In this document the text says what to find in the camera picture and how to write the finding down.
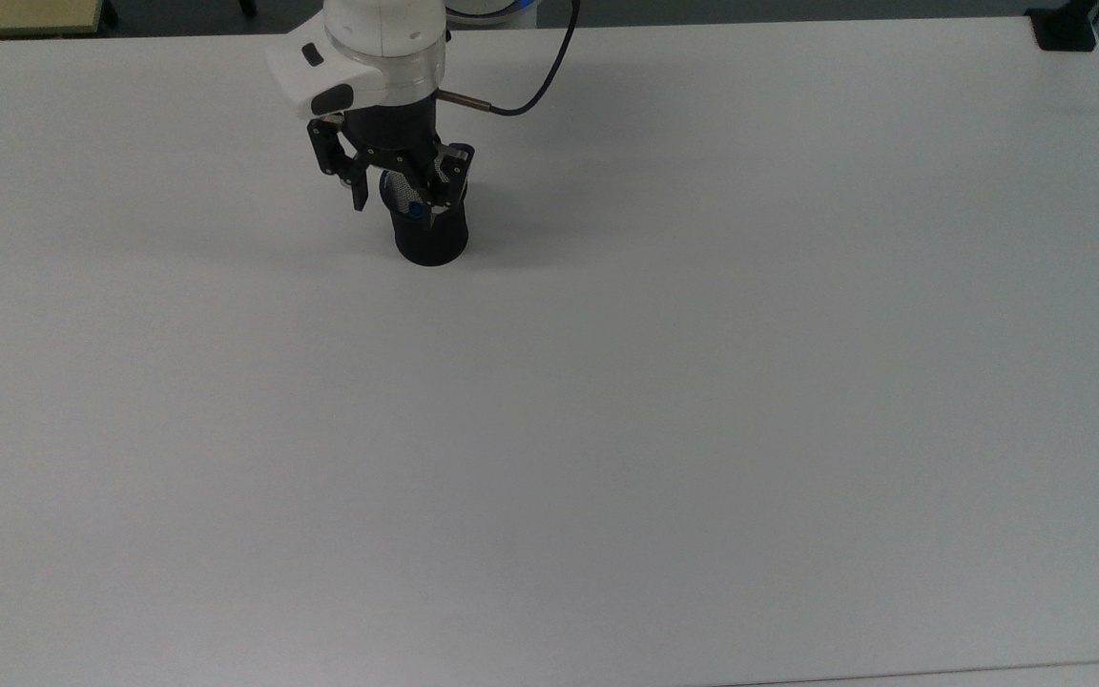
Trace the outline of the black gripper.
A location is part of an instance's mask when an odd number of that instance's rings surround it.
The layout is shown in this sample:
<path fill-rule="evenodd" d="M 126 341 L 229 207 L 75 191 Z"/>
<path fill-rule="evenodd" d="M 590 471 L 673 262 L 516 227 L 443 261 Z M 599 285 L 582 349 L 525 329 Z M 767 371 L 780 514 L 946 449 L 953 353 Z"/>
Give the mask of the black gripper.
<path fill-rule="evenodd" d="M 367 156 L 401 158 L 393 169 L 418 182 L 419 200 L 425 208 L 424 230 L 435 229 L 440 220 L 463 217 L 475 149 L 469 144 L 442 143 L 435 96 L 408 106 L 370 106 L 308 121 L 319 169 L 338 178 L 349 190 L 355 212 L 362 212 L 369 201 L 370 165 L 349 155 L 343 135 Z"/>

